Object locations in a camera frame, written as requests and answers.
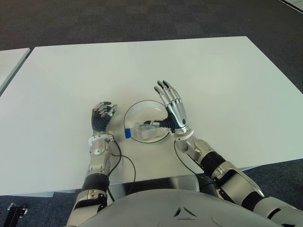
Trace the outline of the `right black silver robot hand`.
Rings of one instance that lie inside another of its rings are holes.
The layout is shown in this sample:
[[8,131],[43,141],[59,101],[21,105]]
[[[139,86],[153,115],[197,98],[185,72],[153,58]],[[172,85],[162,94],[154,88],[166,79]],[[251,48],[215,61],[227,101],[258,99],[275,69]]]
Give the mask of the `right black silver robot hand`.
[[157,84],[158,85],[154,87],[154,90],[158,93],[165,105],[168,116],[163,120],[145,121],[144,124],[167,128],[177,135],[187,133],[187,115],[183,101],[177,90],[165,80],[158,80]]

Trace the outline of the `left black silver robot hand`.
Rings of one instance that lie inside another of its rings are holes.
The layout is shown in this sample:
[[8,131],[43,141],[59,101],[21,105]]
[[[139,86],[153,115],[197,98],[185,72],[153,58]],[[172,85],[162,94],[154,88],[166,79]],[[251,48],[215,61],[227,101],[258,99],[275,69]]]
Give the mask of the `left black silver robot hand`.
[[117,111],[117,105],[111,102],[97,103],[92,109],[91,126],[93,133],[106,132],[106,128]]

